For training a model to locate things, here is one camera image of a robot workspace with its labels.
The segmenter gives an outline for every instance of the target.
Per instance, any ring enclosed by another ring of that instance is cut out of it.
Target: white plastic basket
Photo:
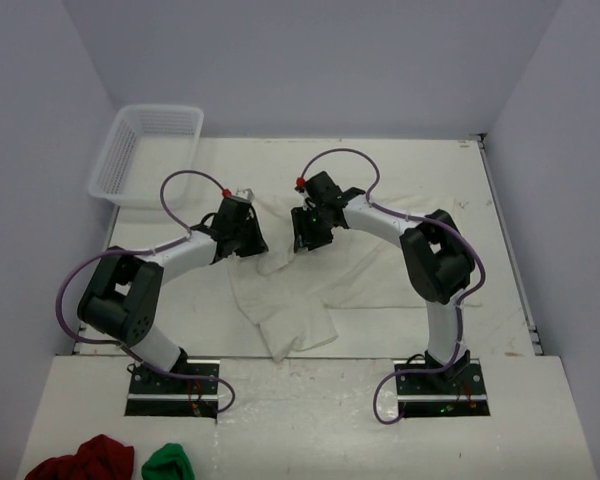
[[[129,105],[116,115],[89,181],[89,193],[121,207],[160,208],[160,185],[188,169],[198,147],[203,113],[196,107]],[[169,182],[165,199],[182,206],[189,175]]]

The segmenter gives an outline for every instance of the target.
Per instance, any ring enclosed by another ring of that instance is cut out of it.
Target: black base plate
[[[395,363],[395,370],[427,368],[424,362]],[[398,411],[404,418],[489,416],[480,363],[472,361],[452,380],[432,375],[396,377]]]
[[[217,418],[218,384],[165,377],[140,366],[129,366],[131,382],[125,416]],[[220,374],[220,362],[192,363],[179,367],[185,375]]]

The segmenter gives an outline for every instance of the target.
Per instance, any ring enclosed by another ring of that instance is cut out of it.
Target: white floor
[[[461,229],[480,253],[488,274],[481,307],[466,310],[466,338],[474,356],[533,355],[527,325],[477,144],[429,140],[202,139],[195,168],[217,176],[232,189],[250,187],[260,195],[294,195],[306,162],[329,148],[358,148],[382,172],[374,192],[380,200],[414,193],[454,197]],[[366,188],[373,171],[361,158],[339,153],[316,164],[343,188]],[[218,192],[192,178],[188,200],[178,211],[190,223],[215,210]],[[145,247],[181,234],[161,211],[121,209],[112,245]],[[295,357],[391,358],[425,349],[424,308],[331,310],[339,333],[331,344],[294,352]],[[267,357],[260,333],[238,310],[222,262],[192,271],[166,285],[156,317],[161,329],[194,356]],[[98,337],[88,328],[87,334]],[[82,346],[83,354],[118,354],[114,347]]]
[[[196,478],[594,480],[560,360],[482,359],[490,417],[410,419],[371,412],[388,360],[224,360],[235,405],[211,419],[124,417],[120,357],[57,357],[18,478],[104,433],[136,452],[135,475],[167,442],[181,443]],[[395,386],[381,396],[395,415]]]

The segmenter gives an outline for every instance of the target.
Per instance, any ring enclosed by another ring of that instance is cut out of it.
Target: white cloth
[[[372,235],[334,229],[331,245],[294,255],[290,211],[299,200],[256,197],[254,207],[269,252],[228,262],[238,308],[260,327],[275,361],[291,350],[335,340],[338,334],[328,309],[424,307],[409,283],[400,249]],[[441,208],[458,223],[451,197],[410,195],[383,203],[412,212]]]

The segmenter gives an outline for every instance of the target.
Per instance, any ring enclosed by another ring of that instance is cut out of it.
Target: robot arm
[[[154,324],[162,285],[185,272],[268,250],[251,201],[224,197],[210,226],[192,227],[181,242],[157,246],[149,255],[115,255],[100,260],[78,305],[78,317],[162,370],[177,370],[186,353]]]
[[[427,306],[427,363],[434,368],[447,364],[458,343],[456,299],[469,285],[475,267],[469,252],[441,228],[409,220],[406,212],[404,218],[398,218],[374,208],[363,190],[350,188],[343,192],[326,172],[315,175],[297,190],[305,202],[303,207],[291,211],[294,250],[314,250],[330,244],[334,227],[364,231],[400,248],[411,284]],[[426,217],[457,230],[451,216],[443,210]],[[467,361],[467,348],[462,340],[456,365],[462,368],[460,362]]]

